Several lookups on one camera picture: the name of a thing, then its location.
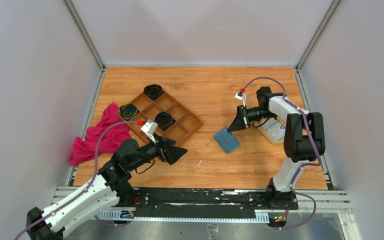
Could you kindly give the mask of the blue leather card holder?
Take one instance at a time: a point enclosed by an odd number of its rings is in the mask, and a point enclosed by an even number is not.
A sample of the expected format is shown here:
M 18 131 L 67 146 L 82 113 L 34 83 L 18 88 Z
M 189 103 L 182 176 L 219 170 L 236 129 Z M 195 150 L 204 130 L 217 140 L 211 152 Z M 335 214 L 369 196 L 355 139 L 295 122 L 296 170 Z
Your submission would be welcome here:
M 216 132 L 213 135 L 213 138 L 226 154 L 232 153 L 240 146 L 236 136 L 229 132 L 227 127 L 224 127 Z

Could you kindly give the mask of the beige oval card tray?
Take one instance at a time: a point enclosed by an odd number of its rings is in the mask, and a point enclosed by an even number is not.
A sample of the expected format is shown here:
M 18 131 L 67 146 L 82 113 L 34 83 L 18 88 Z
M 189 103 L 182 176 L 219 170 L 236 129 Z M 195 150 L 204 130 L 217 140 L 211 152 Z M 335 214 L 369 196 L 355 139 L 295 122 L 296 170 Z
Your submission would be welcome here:
M 252 125 L 273 145 L 279 146 L 284 143 L 286 125 L 281 120 L 269 117 L 260 121 L 255 121 Z

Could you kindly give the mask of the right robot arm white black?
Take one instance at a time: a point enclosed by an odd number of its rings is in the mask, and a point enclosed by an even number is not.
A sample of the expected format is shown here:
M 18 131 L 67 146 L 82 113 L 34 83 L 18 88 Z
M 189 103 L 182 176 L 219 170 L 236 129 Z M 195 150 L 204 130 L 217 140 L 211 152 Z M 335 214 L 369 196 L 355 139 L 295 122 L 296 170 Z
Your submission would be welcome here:
M 278 209 L 294 196 L 299 177 L 308 166 L 326 150 L 323 116 L 309 112 L 292 103 L 283 93 L 273 93 L 269 87 L 256 92 L 258 106 L 246 106 L 245 89 L 235 94 L 242 104 L 237 107 L 236 116 L 227 131 L 229 133 L 248 129 L 253 121 L 266 118 L 285 122 L 283 149 L 286 155 L 278 173 L 270 179 L 265 190 L 266 204 Z

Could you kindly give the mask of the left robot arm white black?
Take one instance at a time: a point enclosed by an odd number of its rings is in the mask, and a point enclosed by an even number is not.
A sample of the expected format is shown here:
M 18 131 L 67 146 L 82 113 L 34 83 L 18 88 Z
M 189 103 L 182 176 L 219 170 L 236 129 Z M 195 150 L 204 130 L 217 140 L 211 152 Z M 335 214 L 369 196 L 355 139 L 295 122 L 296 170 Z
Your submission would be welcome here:
M 132 138 L 124 140 L 111 159 L 83 186 L 62 200 L 44 208 L 32 208 L 26 217 L 26 233 L 32 240 L 62 240 L 102 210 L 133 201 L 131 172 L 159 159 L 173 165 L 188 150 L 170 138 L 154 135 L 155 141 L 139 146 Z

